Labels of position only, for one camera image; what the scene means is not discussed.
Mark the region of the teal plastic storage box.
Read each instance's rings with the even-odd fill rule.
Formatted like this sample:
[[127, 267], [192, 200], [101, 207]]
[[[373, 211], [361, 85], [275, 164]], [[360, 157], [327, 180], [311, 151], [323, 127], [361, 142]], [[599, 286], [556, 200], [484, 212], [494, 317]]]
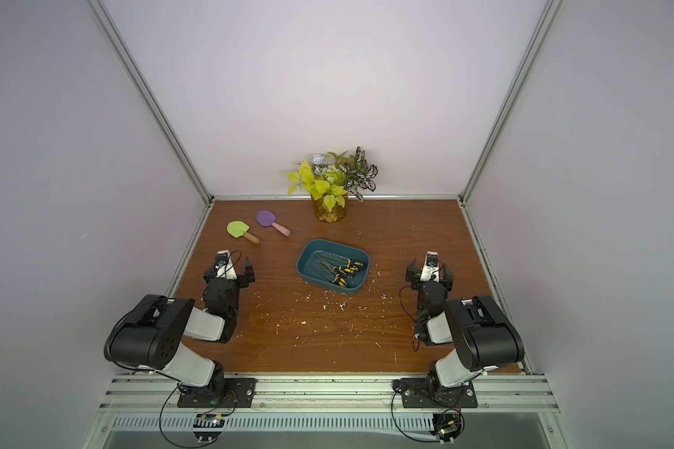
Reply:
[[354, 296], [364, 286], [370, 265], [370, 256], [361, 249], [313, 239], [303, 248], [296, 269], [308, 284]]

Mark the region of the amber vase with plants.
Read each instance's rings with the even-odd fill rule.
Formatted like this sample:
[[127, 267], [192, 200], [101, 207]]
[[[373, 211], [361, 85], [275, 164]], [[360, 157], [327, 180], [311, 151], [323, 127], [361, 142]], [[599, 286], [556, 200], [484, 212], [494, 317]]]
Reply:
[[376, 191], [378, 174], [378, 167], [367, 161], [366, 151], [359, 146], [352, 152], [318, 153], [286, 174], [288, 194], [305, 192], [316, 218], [334, 224], [346, 218], [350, 198], [363, 202], [366, 193]]

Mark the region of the left controller board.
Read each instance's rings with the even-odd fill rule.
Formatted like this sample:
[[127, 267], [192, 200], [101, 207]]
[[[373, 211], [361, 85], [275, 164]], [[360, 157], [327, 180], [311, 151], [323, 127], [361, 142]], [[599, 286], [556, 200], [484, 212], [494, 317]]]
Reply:
[[218, 413], [198, 413], [192, 425], [197, 445], [211, 445], [222, 435], [226, 424], [226, 417]]

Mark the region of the file tool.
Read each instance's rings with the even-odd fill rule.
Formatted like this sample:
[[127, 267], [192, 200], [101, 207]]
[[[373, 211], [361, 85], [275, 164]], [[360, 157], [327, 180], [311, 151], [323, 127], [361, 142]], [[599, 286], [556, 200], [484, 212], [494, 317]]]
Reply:
[[347, 278], [349, 272], [343, 267], [332, 265], [317, 265], [316, 270], [331, 284], [340, 286], [342, 288], [349, 288]]
[[315, 268], [329, 277], [345, 277], [342, 266], [334, 265], [329, 258], [325, 258], [322, 254], [316, 257]]
[[364, 269], [365, 268], [365, 263], [361, 262], [359, 260], [345, 257], [345, 256], [339, 256], [338, 254], [330, 254], [330, 253], [325, 253], [324, 258], [328, 260], [330, 263], [333, 263], [335, 265], [341, 266], [341, 267], [346, 267], [350, 269]]
[[316, 271], [317, 271], [323, 278], [325, 278], [326, 280], [330, 281], [332, 284], [340, 285], [340, 286], [342, 286], [342, 287], [345, 287], [345, 286], [347, 285], [346, 278], [344, 278], [344, 277], [334, 277], [334, 278], [333, 278], [333, 277], [326, 276], [324, 273], [318, 271], [316, 268], [315, 268], [315, 270], [316, 270]]
[[322, 269], [324, 269], [324, 271], [339, 273], [339, 274], [342, 274], [342, 275], [348, 276], [348, 277], [354, 276], [357, 272], [359, 272], [359, 269], [355, 269], [355, 268], [350, 269], [350, 268], [346, 268], [346, 267], [341, 267], [341, 266], [335, 265], [335, 264], [330, 263], [330, 262], [325, 261], [325, 260], [320, 260], [318, 262], [318, 265]]
[[346, 280], [353, 278], [357, 271], [349, 266], [331, 265], [330, 263], [318, 261], [315, 268], [323, 274], [328, 280], [338, 282], [340, 279]]

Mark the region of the purple toy shovel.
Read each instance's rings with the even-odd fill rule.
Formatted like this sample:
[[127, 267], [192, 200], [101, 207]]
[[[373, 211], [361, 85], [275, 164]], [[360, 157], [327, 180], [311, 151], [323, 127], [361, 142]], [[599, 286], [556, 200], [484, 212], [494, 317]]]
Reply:
[[256, 220], [261, 226], [272, 227], [285, 237], [289, 237], [291, 235], [291, 230], [282, 226], [281, 224], [278, 224], [276, 221], [276, 215], [271, 211], [257, 210]]

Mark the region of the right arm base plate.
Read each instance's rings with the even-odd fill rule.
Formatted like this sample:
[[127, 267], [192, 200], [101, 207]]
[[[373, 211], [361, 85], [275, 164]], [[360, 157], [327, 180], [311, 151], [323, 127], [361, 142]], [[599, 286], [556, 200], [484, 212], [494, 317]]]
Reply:
[[406, 409], [476, 409], [477, 394], [472, 383], [460, 387], [442, 387], [432, 378], [401, 378], [391, 387]]

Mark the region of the controller board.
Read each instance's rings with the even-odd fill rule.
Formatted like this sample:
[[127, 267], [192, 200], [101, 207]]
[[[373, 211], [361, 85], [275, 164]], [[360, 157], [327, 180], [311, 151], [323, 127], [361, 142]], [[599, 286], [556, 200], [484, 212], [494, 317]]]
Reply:
[[197, 445], [211, 445], [222, 435], [226, 424], [226, 417], [218, 413], [198, 413], [192, 425]]
[[453, 443], [464, 433], [464, 416], [457, 410], [447, 410], [437, 413], [432, 420], [432, 432], [440, 445]]

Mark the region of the right controller board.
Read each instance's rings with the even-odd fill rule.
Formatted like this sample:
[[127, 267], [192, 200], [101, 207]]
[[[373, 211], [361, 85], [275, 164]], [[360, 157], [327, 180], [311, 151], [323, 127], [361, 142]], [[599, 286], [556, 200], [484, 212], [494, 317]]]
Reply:
[[453, 443], [464, 433], [464, 416], [457, 410], [447, 410], [437, 413], [432, 420], [432, 432], [440, 445]]

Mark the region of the aluminium front rail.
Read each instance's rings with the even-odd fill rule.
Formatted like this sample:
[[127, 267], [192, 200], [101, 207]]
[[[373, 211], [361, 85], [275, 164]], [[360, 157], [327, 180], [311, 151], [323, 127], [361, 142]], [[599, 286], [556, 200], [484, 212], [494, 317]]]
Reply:
[[490, 374], [431, 400], [422, 376], [398, 373], [229, 373], [228, 407], [253, 413], [385, 412], [459, 407], [469, 413], [558, 413], [542, 375]]

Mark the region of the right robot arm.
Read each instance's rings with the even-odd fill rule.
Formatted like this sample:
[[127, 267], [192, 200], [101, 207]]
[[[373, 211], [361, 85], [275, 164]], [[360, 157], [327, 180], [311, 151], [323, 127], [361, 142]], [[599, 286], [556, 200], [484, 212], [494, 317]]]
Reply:
[[412, 261], [406, 282], [418, 294], [416, 340], [427, 346], [452, 346], [428, 371], [426, 388], [433, 400], [445, 402], [477, 377], [523, 361], [522, 337], [492, 296], [449, 296], [454, 274], [438, 254], [428, 252], [422, 266]]

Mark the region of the green toy shovel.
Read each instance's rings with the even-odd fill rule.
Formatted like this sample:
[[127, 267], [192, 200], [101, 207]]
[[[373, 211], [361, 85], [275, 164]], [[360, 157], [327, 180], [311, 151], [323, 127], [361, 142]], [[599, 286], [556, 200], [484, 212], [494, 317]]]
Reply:
[[227, 231], [235, 239], [244, 238], [250, 243], [258, 244], [260, 240], [249, 232], [250, 226], [243, 221], [231, 221], [227, 224]]

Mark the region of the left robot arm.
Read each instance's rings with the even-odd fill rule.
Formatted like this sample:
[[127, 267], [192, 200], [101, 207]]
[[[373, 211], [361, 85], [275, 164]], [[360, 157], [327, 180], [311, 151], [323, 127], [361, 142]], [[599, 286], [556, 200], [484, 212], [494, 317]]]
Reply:
[[112, 329], [104, 357], [126, 370], [158, 372], [176, 381], [185, 394], [209, 400], [224, 396], [222, 366], [189, 349], [183, 338], [229, 342], [238, 324], [240, 292], [256, 280], [256, 274], [249, 259], [237, 272], [232, 253], [224, 250], [216, 254], [203, 279], [202, 309], [194, 299], [147, 295]]

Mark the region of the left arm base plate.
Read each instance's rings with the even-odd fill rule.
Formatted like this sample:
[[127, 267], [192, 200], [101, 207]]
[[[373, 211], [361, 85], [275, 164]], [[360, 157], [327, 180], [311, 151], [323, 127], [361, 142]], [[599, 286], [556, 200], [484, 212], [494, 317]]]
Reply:
[[256, 393], [256, 378], [237, 377], [217, 380], [207, 387], [180, 385], [179, 408], [250, 408]]

